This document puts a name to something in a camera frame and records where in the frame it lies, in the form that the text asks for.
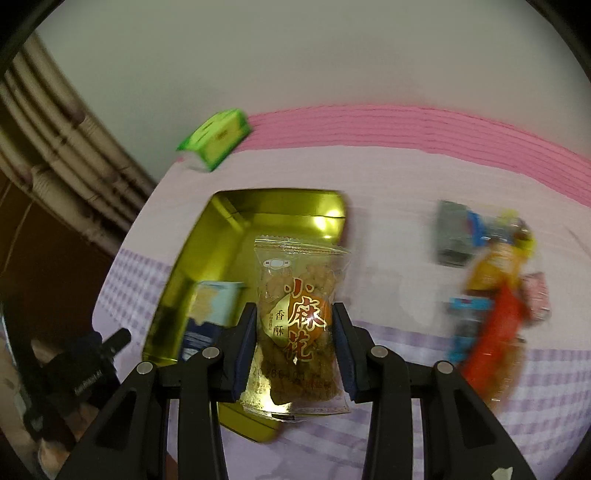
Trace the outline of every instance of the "blue package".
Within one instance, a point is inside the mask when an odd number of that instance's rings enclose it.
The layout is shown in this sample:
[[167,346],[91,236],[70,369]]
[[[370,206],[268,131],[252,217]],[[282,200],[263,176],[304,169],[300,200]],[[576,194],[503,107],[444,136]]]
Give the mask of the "blue package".
[[472,231],[472,245],[475,247],[484,247],[486,245],[486,228],[482,217],[471,210],[467,212],[470,230]]
[[179,361],[187,361],[213,345],[224,328],[232,326],[232,313],[241,287],[241,283],[223,281],[202,281],[194,286]]

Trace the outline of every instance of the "plastic bag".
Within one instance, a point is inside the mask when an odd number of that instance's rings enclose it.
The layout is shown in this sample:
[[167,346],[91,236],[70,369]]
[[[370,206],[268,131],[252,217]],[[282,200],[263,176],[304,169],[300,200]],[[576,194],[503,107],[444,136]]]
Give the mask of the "plastic bag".
[[347,412],[330,326],[348,252],[262,237],[255,253],[258,344],[243,406],[280,420]]

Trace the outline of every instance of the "plastic packaging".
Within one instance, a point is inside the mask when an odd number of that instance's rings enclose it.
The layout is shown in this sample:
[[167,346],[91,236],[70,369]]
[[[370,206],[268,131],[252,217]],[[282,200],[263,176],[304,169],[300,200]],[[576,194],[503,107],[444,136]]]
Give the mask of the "plastic packaging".
[[488,395],[491,379],[502,362],[507,346],[517,337],[521,325],[522,303],[507,283],[495,297],[495,307],[482,328],[482,334],[467,361],[462,375],[481,398]]
[[474,246],[466,205],[439,201],[435,243],[441,265],[463,267],[470,261]]
[[538,323],[550,318],[550,299],[546,277],[543,272],[523,275],[521,278],[521,291],[527,306],[526,322]]
[[255,253],[261,272],[258,352],[246,389],[256,395],[243,395],[243,405],[280,420],[347,412],[330,325],[348,252],[261,237]]
[[492,241],[488,254],[476,265],[466,284],[468,294],[486,294],[497,291],[501,284],[514,288],[525,257],[513,245]]
[[447,357],[451,363],[459,365],[467,358],[492,306],[493,301],[483,297],[463,295],[450,299],[448,313],[456,322],[453,347]]

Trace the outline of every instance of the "candy wrapper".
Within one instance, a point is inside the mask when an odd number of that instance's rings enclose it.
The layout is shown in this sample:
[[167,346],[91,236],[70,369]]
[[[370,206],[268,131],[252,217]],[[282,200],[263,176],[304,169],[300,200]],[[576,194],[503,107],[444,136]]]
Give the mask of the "candy wrapper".
[[550,299],[543,272],[523,275],[521,291],[527,307],[525,321],[528,324],[543,322],[550,318]]

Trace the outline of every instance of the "snack bag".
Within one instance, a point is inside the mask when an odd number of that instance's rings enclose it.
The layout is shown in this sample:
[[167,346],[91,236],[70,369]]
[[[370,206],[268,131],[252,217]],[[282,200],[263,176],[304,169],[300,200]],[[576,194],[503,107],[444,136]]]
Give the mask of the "snack bag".
[[348,252],[275,237],[255,252],[258,344],[243,406],[280,420],[347,412],[331,325]]
[[525,319],[528,323],[538,323],[550,318],[550,300],[543,272],[524,275],[521,279],[521,290],[527,305]]
[[488,254],[476,265],[466,284],[469,294],[490,292],[507,282],[514,288],[519,280],[519,271],[525,258],[522,251],[513,245],[494,242]]

